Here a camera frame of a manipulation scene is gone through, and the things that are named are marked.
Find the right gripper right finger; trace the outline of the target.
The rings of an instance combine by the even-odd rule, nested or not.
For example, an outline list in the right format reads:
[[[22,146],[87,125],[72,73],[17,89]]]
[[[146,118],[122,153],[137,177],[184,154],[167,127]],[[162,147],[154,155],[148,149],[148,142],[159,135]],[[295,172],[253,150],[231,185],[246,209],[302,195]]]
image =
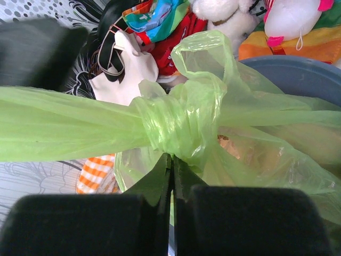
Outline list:
[[[176,255],[332,255],[304,192],[209,186],[178,158],[173,172]]]

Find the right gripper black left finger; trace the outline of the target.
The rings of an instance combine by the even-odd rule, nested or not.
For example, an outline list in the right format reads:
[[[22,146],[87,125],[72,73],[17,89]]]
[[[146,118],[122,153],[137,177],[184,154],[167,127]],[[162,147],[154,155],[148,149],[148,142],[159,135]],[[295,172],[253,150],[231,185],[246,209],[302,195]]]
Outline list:
[[[171,157],[122,194],[30,195],[12,207],[1,255],[166,255]]]

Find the green plastic trash bag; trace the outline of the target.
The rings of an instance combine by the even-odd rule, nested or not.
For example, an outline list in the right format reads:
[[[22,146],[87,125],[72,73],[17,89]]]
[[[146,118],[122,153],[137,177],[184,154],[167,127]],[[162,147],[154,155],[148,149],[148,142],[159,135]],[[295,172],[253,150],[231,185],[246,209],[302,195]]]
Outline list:
[[[186,82],[169,93],[143,81],[129,106],[29,87],[1,87],[1,161],[116,154],[120,189],[162,153],[216,186],[295,188],[340,224],[340,108],[288,95],[237,62],[219,31],[180,51]]]

